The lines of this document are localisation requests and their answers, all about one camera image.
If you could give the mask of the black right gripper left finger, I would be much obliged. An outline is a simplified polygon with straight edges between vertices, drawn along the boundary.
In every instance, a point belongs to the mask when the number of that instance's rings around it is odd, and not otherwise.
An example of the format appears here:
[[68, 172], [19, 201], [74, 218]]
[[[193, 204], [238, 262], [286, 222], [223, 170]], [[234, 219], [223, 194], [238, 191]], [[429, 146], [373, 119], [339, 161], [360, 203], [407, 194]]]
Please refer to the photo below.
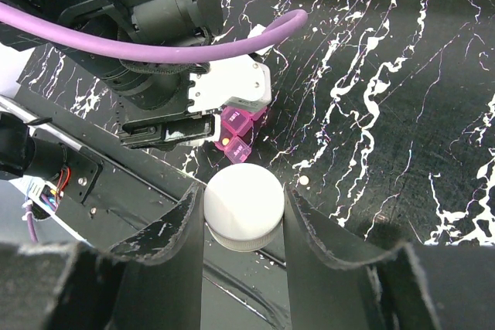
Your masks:
[[2, 244], [3, 329], [198, 329], [203, 191], [102, 251], [85, 243]]

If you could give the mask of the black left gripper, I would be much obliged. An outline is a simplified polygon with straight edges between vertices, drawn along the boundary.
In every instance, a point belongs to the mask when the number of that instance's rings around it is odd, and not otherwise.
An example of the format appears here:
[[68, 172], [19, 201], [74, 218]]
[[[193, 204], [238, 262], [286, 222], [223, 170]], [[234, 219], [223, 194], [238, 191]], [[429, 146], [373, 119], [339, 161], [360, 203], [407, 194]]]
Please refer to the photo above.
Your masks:
[[132, 118], [118, 115], [118, 137], [128, 149], [155, 148], [171, 151], [177, 145], [214, 138], [217, 134], [216, 114], [150, 114]]

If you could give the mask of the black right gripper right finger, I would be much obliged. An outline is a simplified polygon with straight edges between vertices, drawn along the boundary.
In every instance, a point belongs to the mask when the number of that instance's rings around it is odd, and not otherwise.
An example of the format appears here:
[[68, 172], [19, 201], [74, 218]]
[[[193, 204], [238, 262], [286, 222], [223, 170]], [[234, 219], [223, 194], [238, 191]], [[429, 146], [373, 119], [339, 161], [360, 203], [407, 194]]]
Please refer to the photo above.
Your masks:
[[494, 249], [400, 242], [382, 250], [285, 189], [295, 329], [492, 329]]

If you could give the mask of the pink weekly pill organizer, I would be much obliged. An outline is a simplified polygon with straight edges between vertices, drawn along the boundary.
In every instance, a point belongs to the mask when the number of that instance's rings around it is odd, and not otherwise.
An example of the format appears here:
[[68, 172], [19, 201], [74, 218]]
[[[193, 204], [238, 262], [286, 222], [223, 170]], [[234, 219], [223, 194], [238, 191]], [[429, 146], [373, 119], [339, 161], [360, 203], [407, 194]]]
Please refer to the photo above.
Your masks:
[[[215, 147], [224, 153], [232, 164], [244, 163], [252, 152], [262, 120], [268, 109], [264, 107], [252, 113], [232, 106], [226, 106], [220, 115], [220, 137]], [[229, 138], [223, 145], [222, 140]]]

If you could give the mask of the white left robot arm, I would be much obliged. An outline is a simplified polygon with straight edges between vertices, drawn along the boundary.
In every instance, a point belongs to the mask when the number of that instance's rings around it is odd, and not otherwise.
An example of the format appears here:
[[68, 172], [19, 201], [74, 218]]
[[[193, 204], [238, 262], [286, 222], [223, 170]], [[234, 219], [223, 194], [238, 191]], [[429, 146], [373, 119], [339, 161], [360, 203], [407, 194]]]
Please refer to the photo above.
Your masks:
[[[220, 34], [220, 0], [2, 0], [59, 26], [114, 41], [153, 46], [208, 46]], [[199, 145], [212, 138], [220, 119], [214, 110], [192, 113], [193, 74], [208, 63], [138, 63], [68, 46], [59, 51], [118, 96], [116, 121], [131, 149]]]

